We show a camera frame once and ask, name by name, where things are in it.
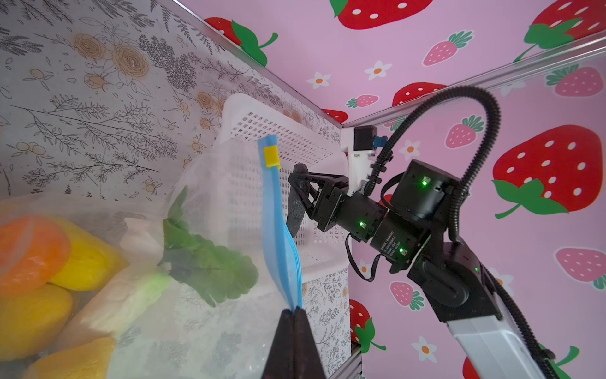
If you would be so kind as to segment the yellow orange toy fruit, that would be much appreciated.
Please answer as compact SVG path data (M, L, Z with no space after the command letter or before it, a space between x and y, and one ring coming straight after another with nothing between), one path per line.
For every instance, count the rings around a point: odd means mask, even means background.
M67 290L53 284L1 300L1 360L42 352L62 331L74 307Z

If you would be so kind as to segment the orange tangerine toy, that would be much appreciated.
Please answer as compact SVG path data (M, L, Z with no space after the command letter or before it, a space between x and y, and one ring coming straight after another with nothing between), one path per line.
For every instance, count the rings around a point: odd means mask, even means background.
M70 242L57 223L26 216L1 226L1 297L23 295L49 282L69 259Z

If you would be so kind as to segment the clear zip top bag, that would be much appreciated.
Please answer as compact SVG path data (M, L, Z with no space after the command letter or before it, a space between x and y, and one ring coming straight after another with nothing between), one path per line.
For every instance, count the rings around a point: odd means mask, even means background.
M177 328L190 289L207 310L239 304L240 331L266 355L269 311L301 309L301 262L283 214L274 135L230 139L182 173L160 212L65 194L1 201L1 360L27 360L26 378L106 378L118 341L138 320L155 349L212 346Z

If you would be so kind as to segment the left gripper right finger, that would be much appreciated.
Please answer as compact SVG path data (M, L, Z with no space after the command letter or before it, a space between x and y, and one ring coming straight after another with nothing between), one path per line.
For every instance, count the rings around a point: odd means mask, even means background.
M320 354L313 338L306 312L298 307L294 313L294 378L326 379Z

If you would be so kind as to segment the white daikon toy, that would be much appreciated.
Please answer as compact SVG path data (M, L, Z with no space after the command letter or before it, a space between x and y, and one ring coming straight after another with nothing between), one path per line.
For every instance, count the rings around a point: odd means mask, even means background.
M164 252L161 222L126 218L119 246L130 265L117 273L66 324L51 346L53 352L87 344L101 337L119 338L173 282L161 265Z

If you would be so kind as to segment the yellow lemon toy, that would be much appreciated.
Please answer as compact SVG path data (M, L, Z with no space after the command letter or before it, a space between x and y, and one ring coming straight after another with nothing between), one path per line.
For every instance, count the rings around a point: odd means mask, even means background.
M116 343L113 337L102 337L79 347L55 352L34 362L22 378L104 379Z

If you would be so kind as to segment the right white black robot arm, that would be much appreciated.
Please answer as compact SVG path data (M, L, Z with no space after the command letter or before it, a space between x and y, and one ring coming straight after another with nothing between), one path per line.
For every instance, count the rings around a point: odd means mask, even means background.
M380 176L399 139L433 107L450 99L477 101L486 113L484 137L462 178L417 159L387 183ZM501 113L483 88L439 91L399 125L360 189L344 176L292 173L290 189L317 227L334 226L368 243L391 273L406 272L448 327L481 378L554 378L553 353L541 347L522 311L460 235L460 210L496 143Z

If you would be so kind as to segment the green leaf toy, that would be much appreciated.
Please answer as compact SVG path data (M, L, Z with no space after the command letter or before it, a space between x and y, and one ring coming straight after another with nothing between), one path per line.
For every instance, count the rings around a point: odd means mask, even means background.
M184 187L163 220L164 253L162 263L170 264L170 276L186 284L211 307L249 294L259 280L253 260L236 250L218 246L193 234L184 219Z

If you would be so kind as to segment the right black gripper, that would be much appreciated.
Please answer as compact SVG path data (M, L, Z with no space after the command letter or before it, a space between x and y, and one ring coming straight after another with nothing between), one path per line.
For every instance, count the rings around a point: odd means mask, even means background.
M327 232L339 226L350 238L369 243L391 263L391 271L408 269L426 243L426 229L412 224L393 211L360 193L347 194L348 178L332 174L293 174L290 185L297 194L305 194L299 182L309 182L305 197L306 213Z

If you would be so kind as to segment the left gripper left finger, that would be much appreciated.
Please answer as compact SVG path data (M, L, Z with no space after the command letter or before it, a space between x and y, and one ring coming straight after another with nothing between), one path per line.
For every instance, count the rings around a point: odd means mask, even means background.
M283 310L261 375L262 379L294 378L294 327L294 314L289 309Z

